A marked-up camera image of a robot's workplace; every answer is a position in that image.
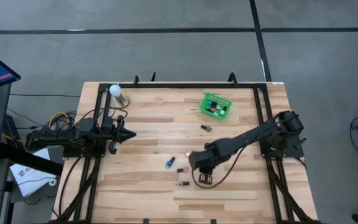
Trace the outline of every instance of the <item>wooden table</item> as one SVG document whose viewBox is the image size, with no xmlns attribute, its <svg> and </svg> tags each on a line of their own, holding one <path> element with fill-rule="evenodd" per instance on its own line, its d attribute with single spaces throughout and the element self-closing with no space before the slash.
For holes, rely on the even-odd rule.
<svg viewBox="0 0 358 224">
<path fill-rule="evenodd" d="M 94 109 L 98 85 L 98 82 L 84 84 L 76 120 Z M 273 115 L 289 110 L 284 85 L 267 83 L 267 86 Z M 244 150 L 233 172 L 215 189 L 201 189 L 192 182 L 190 173 L 176 172 L 177 168 L 189 165 L 186 152 L 258 126 L 252 89 L 128 88 L 123 92 L 131 98 L 126 108 L 125 127 L 137 136 L 118 145 L 116 155 L 106 151 L 102 158 L 93 223 L 142 223 L 144 218 L 149 218 L 151 223 L 209 223 L 210 219 L 217 219 L 218 223 L 275 223 L 266 162 L 260 155 L 258 143 Z M 206 92 L 232 101 L 224 121 L 200 112 L 199 105 Z M 262 109 L 266 120 L 264 103 Z M 201 124 L 211 126 L 213 132 L 201 129 Z M 166 169 L 165 163 L 172 156 L 176 161 L 171 169 Z M 65 162 L 55 211 L 62 183 L 75 160 L 71 158 Z M 233 160 L 234 157 L 215 168 L 215 181 L 224 176 Z M 68 179 L 63 210 L 78 191 L 83 161 L 77 163 Z M 292 158 L 283 162 L 290 193 L 306 214 L 317 219 L 305 168 Z M 190 185 L 176 186 L 179 180 L 190 180 Z M 279 197 L 285 218 L 281 194 Z M 87 201 L 85 195 L 82 218 Z"/>
</svg>

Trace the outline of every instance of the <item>yellow cable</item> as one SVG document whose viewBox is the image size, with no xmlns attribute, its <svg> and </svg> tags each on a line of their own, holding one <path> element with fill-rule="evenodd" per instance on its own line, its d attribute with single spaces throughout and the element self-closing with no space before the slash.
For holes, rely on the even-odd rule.
<svg viewBox="0 0 358 224">
<path fill-rule="evenodd" d="M 2 134 L 2 136 L 4 136 L 4 138 L 7 138 L 7 139 L 9 139 L 9 140 L 12 140 L 12 137 L 7 136 L 6 134 Z M 18 139 L 16 139 L 16 141 L 21 142 L 21 143 L 25 143 L 25 141 L 23 141 L 23 140 L 18 140 Z"/>
<path fill-rule="evenodd" d="M 55 119 L 55 117 L 56 117 L 57 115 L 60 115 L 60 114 L 62 114 L 62 115 L 64 115 L 64 116 L 66 117 L 66 119 L 67 119 L 66 129 L 68 129 L 69 124 L 70 124 L 70 119 L 68 118 L 68 115 L 67 115 L 66 113 L 64 113 L 64 112 L 57 112 L 57 113 L 55 113 L 55 115 L 53 115 L 52 118 L 50 118 L 49 127 L 52 125 L 53 119 Z"/>
</svg>

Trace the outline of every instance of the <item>gray floor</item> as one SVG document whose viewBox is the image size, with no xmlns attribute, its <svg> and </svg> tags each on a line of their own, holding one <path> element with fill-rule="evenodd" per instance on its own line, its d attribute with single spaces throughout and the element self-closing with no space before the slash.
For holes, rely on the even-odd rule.
<svg viewBox="0 0 358 224">
<path fill-rule="evenodd" d="M 358 1 L 258 0 L 262 27 L 358 27 Z M 248 1 L 0 0 L 0 29 L 252 27 Z M 305 125 L 308 177 L 319 219 L 353 223 L 358 153 L 358 33 L 263 34 L 272 80 L 285 82 Z M 79 95 L 85 81 L 263 81 L 254 33 L 0 35 L 0 59 L 22 75 L 14 93 Z M 39 122 L 75 110 L 76 98 L 12 96 L 9 107 Z M 16 118 L 18 126 L 28 126 Z M 358 132 L 354 133 L 358 145 Z M 14 223 L 46 222 L 53 199 L 18 203 Z"/>
</svg>

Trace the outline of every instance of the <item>green container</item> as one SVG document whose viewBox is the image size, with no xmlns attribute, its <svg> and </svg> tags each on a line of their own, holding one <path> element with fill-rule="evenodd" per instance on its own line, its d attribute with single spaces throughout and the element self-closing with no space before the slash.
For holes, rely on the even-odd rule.
<svg viewBox="0 0 358 224">
<path fill-rule="evenodd" d="M 207 103 L 208 100 L 215 101 L 222 108 L 226 106 L 227 108 L 225 110 L 225 114 L 221 115 L 219 112 L 220 110 L 216 110 L 218 115 L 216 115 L 212 112 L 209 112 L 207 109 L 210 109 L 211 105 Z M 220 120 L 223 120 L 227 117 L 227 114 L 229 114 L 230 107 L 231 107 L 231 102 L 229 100 L 218 97 L 212 93 L 206 93 L 203 101 L 200 104 L 201 112 L 203 112 L 204 114 L 208 114 L 216 119 L 220 119 Z"/>
</svg>

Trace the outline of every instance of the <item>wooden plank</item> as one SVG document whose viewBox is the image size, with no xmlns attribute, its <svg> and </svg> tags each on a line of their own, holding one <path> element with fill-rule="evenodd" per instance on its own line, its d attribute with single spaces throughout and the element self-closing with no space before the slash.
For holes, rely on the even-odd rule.
<svg viewBox="0 0 358 224">
<path fill-rule="evenodd" d="M 94 108 L 98 85 L 84 84 L 76 120 Z M 273 113 L 290 110 L 284 85 L 267 86 Z M 200 113 L 198 107 L 207 92 L 233 102 L 226 120 Z M 215 189 L 201 189 L 193 183 L 190 172 L 176 172 L 177 168 L 189 166 L 186 152 L 202 150 L 206 142 L 232 138 L 259 125 L 251 89 L 129 88 L 124 93 L 131 98 L 126 108 L 126 128 L 137 136 L 118 145 L 117 154 L 106 154 L 102 159 L 93 223 L 141 223 L 143 218 L 152 223 L 209 223 L 212 218 L 219 223 L 275 223 L 269 178 L 258 143 L 243 151 L 232 173 Z M 264 109 L 263 95 L 259 94 Z M 117 111 L 114 117 L 119 114 L 123 113 Z M 201 124 L 211 126 L 213 132 L 201 129 Z M 176 157 L 173 167 L 166 169 L 165 163 L 172 156 Z M 214 181 L 227 173 L 234 159 L 215 168 Z M 61 183 L 74 161 L 65 162 Z M 63 209 L 78 191 L 82 165 L 83 159 L 68 179 Z M 305 168 L 290 158 L 284 160 L 284 168 L 291 194 L 308 215 L 317 218 Z M 176 185 L 179 180 L 191 184 L 180 187 Z M 82 218 L 87 203 L 88 196 L 84 198 Z"/>
</svg>

